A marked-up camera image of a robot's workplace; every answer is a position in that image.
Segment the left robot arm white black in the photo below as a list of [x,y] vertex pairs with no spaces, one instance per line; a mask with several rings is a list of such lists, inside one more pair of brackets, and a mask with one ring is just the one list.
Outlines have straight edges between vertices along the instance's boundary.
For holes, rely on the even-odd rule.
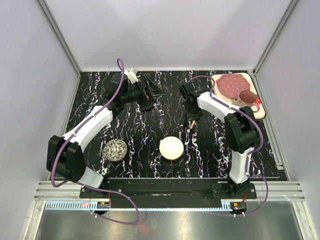
[[125,104],[136,102],[141,112],[151,111],[156,99],[165,92],[147,74],[137,77],[125,71],[114,74],[108,81],[102,98],[91,112],[63,136],[52,136],[48,141],[46,169],[51,174],[90,187],[97,198],[108,193],[104,177],[90,169],[84,151],[91,140],[124,110]]

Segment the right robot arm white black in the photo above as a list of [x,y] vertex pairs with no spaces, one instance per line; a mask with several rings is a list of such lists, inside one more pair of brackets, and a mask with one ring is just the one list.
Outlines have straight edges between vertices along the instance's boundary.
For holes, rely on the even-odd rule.
[[206,111],[224,123],[225,139],[231,149],[231,168],[225,193],[232,198],[244,194],[250,183],[250,161],[255,145],[262,140],[262,132],[256,122],[253,110],[237,107],[217,98],[207,87],[194,88],[193,84],[183,84],[179,91],[184,98],[184,108],[189,122],[198,121]]

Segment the pink phone case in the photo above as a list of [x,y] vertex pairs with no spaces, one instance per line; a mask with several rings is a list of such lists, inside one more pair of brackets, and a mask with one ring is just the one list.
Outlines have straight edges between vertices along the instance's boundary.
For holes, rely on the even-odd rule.
[[195,119],[193,119],[193,120],[191,120],[191,121],[189,122],[189,129],[190,129],[190,130],[194,127],[195,123],[196,123],[196,120],[195,120]]

